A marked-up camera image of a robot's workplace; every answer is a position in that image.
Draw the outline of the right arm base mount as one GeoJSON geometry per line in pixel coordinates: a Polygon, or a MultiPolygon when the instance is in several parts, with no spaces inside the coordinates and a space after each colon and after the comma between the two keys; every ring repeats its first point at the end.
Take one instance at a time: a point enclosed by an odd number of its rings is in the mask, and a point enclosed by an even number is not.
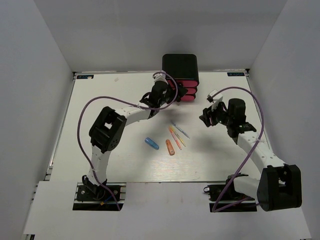
{"type": "MultiPolygon", "coordinates": [[[[209,210],[213,213],[213,207],[216,203],[220,193],[224,189],[224,184],[209,184],[203,188],[203,193],[208,195],[209,210]]],[[[257,206],[255,199],[248,197],[243,193],[237,193],[232,190],[228,190],[218,202],[216,209],[223,208],[226,205],[231,205],[228,208],[224,208],[218,213],[246,213],[257,212],[257,206]]]]}

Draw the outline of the pink bottom drawer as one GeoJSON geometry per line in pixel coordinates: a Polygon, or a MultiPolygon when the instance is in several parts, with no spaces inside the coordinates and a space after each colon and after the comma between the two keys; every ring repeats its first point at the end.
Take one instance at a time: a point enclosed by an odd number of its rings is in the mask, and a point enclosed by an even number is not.
{"type": "Polygon", "coordinates": [[[181,97],[180,101],[187,103],[187,102],[193,102],[196,99],[195,94],[186,94],[183,97],[181,97]]]}

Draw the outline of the pink top drawer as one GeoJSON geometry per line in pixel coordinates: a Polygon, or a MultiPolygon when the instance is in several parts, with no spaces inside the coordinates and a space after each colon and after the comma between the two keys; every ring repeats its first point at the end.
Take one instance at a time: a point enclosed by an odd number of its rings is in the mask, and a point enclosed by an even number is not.
{"type": "MultiPolygon", "coordinates": [[[[176,86],[171,79],[166,80],[172,87],[176,86]]],[[[181,85],[185,88],[195,88],[199,85],[199,81],[194,79],[176,79],[175,82],[178,86],[181,85]]]]}

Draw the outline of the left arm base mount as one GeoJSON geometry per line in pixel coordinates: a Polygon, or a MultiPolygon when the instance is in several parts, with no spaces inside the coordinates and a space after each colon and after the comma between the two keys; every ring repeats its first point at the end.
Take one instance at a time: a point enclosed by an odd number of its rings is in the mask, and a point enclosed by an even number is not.
{"type": "Polygon", "coordinates": [[[74,196],[73,211],[98,211],[98,212],[114,212],[122,209],[126,198],[126,184],[125,183],[110,183],[107,187],[114,194],[118,206],[106,189],[102,189],[102,193],[97,196],[87,189],[82,183],[78,183],[74,196]]]}

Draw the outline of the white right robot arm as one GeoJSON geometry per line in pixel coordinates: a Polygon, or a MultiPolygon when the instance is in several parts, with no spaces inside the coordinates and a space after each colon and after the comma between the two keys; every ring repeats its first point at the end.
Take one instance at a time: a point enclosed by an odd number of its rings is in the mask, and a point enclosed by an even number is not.
{"type": "Polygon", "coordinates": [[[210,99],[212,104],[199,117],[207,127],[222,124],[235,144],[247,153],[260,172],[260,178],[251,178],[237,170],[229,175],[225,186],[219,190],[210,185],[210,199],[214,202],[213,212],[220,212],[227,206],[218,207],[219,201],[231,200],[237,205],[254,199],[266,212],[299,208],[302,205],[301,170],[295,164],[287,164],[276,156],[267,144],[261,141],[255,127],[246,121],[246,103],[232,98],[225,104],[221,98],[210,99]]]}

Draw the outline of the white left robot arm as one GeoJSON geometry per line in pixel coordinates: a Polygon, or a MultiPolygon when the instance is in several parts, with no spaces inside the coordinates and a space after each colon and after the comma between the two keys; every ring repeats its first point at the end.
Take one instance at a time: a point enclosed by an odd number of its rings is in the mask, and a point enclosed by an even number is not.
{"type": "Polygon", "coordinates": [[[126,126],[148,120],[154,117],[160,109],[168,107],[171,103],[179,102],[188,90],[181,83],[172,87],[169,83],[157,80],[151,91],[145,93],[139,103],[127,103],[129,107],[112,109],[104,107],[89,130],[92,147],[91,157],[86,156],[90,170],[82,177],[82,183],[90,196],[96,200],[102,199],[107,192],[107,166],[111,151],[120,143],[126,126]]]}

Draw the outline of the pink drawer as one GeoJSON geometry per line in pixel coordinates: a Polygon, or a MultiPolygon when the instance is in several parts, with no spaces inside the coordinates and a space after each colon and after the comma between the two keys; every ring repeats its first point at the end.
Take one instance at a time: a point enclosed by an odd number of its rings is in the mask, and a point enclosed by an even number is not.
{"type": "Polygon", "coordinates": [[[180,101],[187,103],[187,102],[193,102],[196,99],[195,94],[186,94],[183,97],[181,97],[180,101]]]}
{"type": "Polygon", "coordinates": [[[185,87],[185,88],[187,88],[187,94],[196,94],[197,93],[197,91],[198,91],[198,88],[197,87],[185,87]]]}
{"type": "MultiPolygon", "coordinates": [[[[166,80],[172,87],[176,86],[171,79],[166,80]]],[[[185,88],[195,88],[199,85],[199,81],[194,79],[176,79],[175,82],[178,86],[181,85],[185,88]]]]}

